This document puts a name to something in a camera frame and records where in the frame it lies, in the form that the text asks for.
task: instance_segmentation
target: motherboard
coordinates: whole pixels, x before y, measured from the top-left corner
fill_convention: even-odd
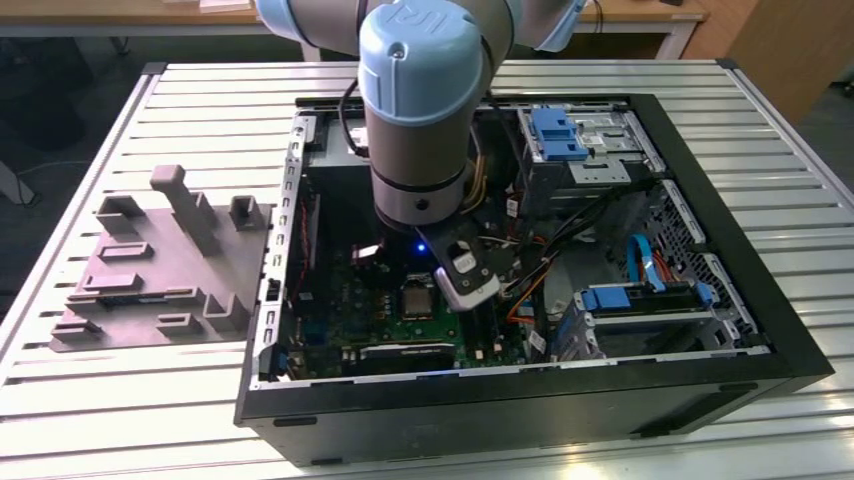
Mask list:
[[[428,270],[393,272],[336,252],[328,271],[294,302],[306,378],[524,363],[517,327],[507,331],[495,312],[452,312]]]

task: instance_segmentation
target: sticker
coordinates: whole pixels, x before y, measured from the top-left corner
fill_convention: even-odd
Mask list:
[[[349,130],[349,136],[352,137],[352,141],[356,144],[356,147],[366,147],[368,146],[368,129],[366,127],[356,127]],[[353,155],[356,152],[352,151],[352,148],[346,147],[346,153]]]
[[[528,305],[521,305],[516,309],[516,316],[517,317],[532,317],[533,316],[533,307],[531,307]]]
[[[507,199],[507,216],[512,218],[519,216],[519,201],[512,198]]]
[[[528,335],[528,343],[536,350],[539,350],[539,353],[545,353],[545,340],[543,339],[540,334],[536,333],[536,330],[531,330],[531,334]]]

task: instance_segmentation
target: gray floor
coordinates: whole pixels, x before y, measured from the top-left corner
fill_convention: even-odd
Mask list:
[[[0,319],[10,306],[53,227],[73,195],[85,165],[97,153],[104,136],[121,109],[142,65],[149,61],[238,62],[297,61],[298,48],[274,37],[137,38],[130,54],[116,56],[105,39],[80,39],[80,49],[96,76],[93,85],[73,94],[77,112],[86,124],[84,139],[70,148],[42,153],[17,141],[0,123],[0,158],[21,171],[48,162],[46,167],[24,177],[41,194],[32,208],[13,205],[0,197]],[[846,184],[854,186],[854,157],[847,147],[854,132],[854,100],[831,88],[815,105],[797,130]]]
[[[827,89],[812,106],[797,133],[850,189],[854,189],[854,98],[846,98],[842,87]]]

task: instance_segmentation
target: wooden table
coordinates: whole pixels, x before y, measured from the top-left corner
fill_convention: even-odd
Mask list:
[[[673,7],[657,0],[600,0],[604,33],[665,33],[657,59],[676,59],[707,12],[696,0]],[[576,31],[596,28],[588,5]],[[182,36],[269,34],[253,9],[198,13],[196,4],[161,0],[0,0],[0,37]],[[317,52],[304,49],[308,59]]]

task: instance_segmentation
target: red cable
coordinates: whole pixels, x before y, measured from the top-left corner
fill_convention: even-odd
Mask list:
[[[301,219],[301,243],[302,243],[302,271],[298,274],[298,281],[296,282],[296,288],[293,289],[293,295],[290,295],[290,303],[296,301],[296,296],[298,295],[298,289],[302,288],[302,281],[305,280],[305,275],[308,274],[308,211],[305,210],[305,201],[302,200],[298,203],[300,208],[300,216]]]

